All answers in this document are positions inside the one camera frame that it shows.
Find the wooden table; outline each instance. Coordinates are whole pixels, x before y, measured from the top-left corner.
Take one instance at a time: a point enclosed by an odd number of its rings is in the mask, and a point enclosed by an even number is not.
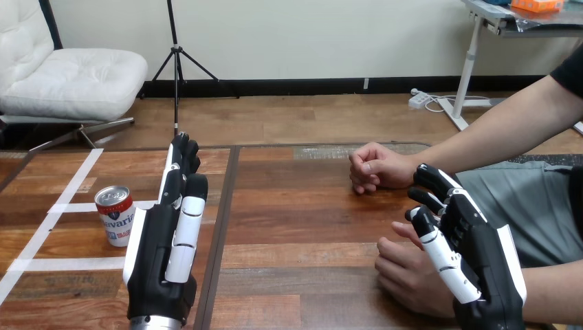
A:
[[[209,198],[185,329],[455,328],[378,287],[376,242],[415,248],[390,229],[414,203],[402,190],[355,196],[347,161],[355,147],[200,150]],[[91,203],[116,184],[151,205],[165,159],[166,150],[29,159],[0,192],[0,329],[127,329],[125,249],[107,243]]]

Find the can lid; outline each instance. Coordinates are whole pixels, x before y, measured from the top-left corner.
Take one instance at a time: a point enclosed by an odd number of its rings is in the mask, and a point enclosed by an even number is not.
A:
[[[129,189],[122,186],[103,188],[95,195],[95,204],[99,206],[114,206],[123,202],[129,196]]]

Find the power strip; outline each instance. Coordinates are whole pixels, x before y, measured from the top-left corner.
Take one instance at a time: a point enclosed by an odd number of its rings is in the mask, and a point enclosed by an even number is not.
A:
[[[409,107],[420,109],[431,102],[429,94],[420,91],[417,95],[409,99]]]

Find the white tape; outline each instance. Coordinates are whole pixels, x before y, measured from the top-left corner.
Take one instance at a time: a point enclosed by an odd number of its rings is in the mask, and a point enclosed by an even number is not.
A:
[[[77,173],[75,173],[67,187],[65,187],[63,193],[60,194],[56,204],[68,204],[71,199],[73,199],[75,192],[79,189],[83,180],[85,180],[87,174],[89,174],[89,171],[93,168],[93,165],[97,162],[97,159],[101,156],[102,152],[103,149],[91,150],[83,164],[81,164],[81,167],[77,170]],[[6,275],[0,280],[0,305],[2,305],[6,297],[8,297],[8,294],[18,282],[20,276],[22,276],[22,273],[27,269],[32,258],[34,258],[34,255],[41,248],[49,236],[50,230],[54,228],[60,217],[61,213],[59,212],[47,214],[18,258],[12,262]]]
[[[14,272],[58,272],[74,270],[121,270],[125,257],[112,258],[63,258],[63,259],[32,259],[27,263],[15,261]]]
[[[154,206],[157,201],[134,201],[133,205],[137,208],[147,210]],[[95,203],[71,203],[55,204],[47,213],[76,213],[76,212],[97,212]]]

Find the forearm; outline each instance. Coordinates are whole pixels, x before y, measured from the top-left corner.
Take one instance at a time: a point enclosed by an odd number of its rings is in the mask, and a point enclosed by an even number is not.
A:
[[[547,76],[415,157],[449,173],[494,164],[531,150],[582,115],[583,100]]]
[[[552,267],[523,269],[527,302],[526,321],[583,324],[583,260]]]

